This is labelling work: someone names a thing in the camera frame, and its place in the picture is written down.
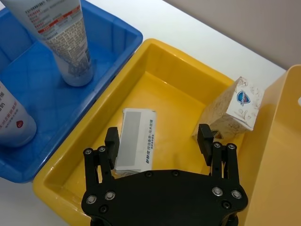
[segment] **product box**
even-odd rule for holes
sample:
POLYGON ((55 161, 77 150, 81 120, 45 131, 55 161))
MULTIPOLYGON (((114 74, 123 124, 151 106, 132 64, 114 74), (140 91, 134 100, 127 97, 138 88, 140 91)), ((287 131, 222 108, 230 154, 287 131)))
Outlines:
POLYGON ((208 124, 215 139, 230 139, 237 134, 252 131, 264 91, 240 77, 218 98, 208 105, 193 132, 197 139, 198 125, 208 124))
POLYGON ((152 170, 156 112, 126 108, 115 171, 120 176, 152 170))

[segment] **white wall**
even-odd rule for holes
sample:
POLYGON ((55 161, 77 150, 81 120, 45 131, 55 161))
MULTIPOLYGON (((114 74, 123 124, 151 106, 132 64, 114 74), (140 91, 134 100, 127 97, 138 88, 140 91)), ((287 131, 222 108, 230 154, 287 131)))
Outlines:
POLYGON ((165 0, 283 68, 301 63, 301 0, 165 0))

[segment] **white table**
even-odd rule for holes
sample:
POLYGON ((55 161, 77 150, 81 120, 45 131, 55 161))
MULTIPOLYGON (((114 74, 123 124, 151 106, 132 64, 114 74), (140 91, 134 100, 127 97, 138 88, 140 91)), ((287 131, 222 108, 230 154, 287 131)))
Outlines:
MULTIPOLYGON (((162 0, 89 0, 143 33, 172 45, 231 79, 251 79, 267 88, 285 70, 162 0)), ((66 225, 32 191, 32 184, 0 178, 0 219, 4 226, 66 225)))

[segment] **white tube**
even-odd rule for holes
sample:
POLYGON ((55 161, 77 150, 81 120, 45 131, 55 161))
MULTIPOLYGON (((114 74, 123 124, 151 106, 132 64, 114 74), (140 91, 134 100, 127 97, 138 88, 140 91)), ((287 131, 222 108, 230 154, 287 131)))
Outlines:
POLYGON ((65 82, 84 86, 91 81, 93 72, 80 0, 1 1, 53 51, 65 82))
POLYGON ((0 82, 0 145, 25 145, 34 137, 36 131, 33 118, 0 82))

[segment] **blue plastic bin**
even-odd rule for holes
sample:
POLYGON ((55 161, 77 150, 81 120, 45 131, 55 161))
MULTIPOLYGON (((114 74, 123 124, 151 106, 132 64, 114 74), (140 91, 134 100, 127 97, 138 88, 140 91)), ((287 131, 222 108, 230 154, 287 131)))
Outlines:
POLYGON ((0 80, 38 128, 27 145, 0 147, 2 178, 16 183, 33 180, 143 40, 138 30, 100 8, 82 1, 82 9, 95 75, 81 88, 67 85, 50 50, 7 9, 0 11, 0 80))

